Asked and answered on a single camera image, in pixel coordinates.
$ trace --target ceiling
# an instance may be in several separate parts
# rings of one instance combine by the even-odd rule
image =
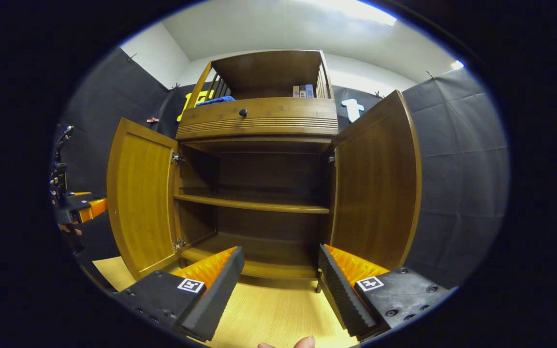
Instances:
[[[359,20],[310,0],[210,0],[163,20],[191,61],[253,49],[320,49],[415,82],[451,70],[452,57],[400,18]]]

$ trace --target cabinet leg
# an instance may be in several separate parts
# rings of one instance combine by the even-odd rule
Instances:
[[[315,293],[320,293],[321,292],[321,273],[319,273],[318,276],[318,286],[315,288]]]

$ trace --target metal hinge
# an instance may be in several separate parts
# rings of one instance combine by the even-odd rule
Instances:
[[[182,157],[179,152],[177,152],[177,154],[175,153],[175,150],[171,150],[171,164],[173,164],[173,162],[175,162],[175,165],[179,165],[179,163],[181,161],[186,161],[184,159],[184,157]]]
[[[336,148],[334,149],[334,156],[328,157],[328,163],[334,165],[334,167],[337,166],[337,150],[336,150]]]
[[[178,238],[177,242],[173,242],[172,244],[173,244],[173,249],[175,249],[175,251],[179,251],[180,247],[186,245],[186,240]]]

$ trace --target blue cloth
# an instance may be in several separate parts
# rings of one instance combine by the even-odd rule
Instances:
[[[195,104],[195,106],[201,106],[201,105],[206,105],[206,104],[214,104],[214,103],[222,103],[224,101],[225,102],[232,102],[232,101],[235,101],[235,99],[230,95],[226,95],[225,97],[212,99],[211,101],[202,101],[201,103]]]

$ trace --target open cabinet door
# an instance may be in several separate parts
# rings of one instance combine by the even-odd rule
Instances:
[[[177,141],[120,119],[109,155],[106,196],[115,242],[137,280],[177,259],[173,153]]]
[[[403,266],[418,223],[422,176],[411,114],[395,90],[332,141],[330,245],[386,269]]]

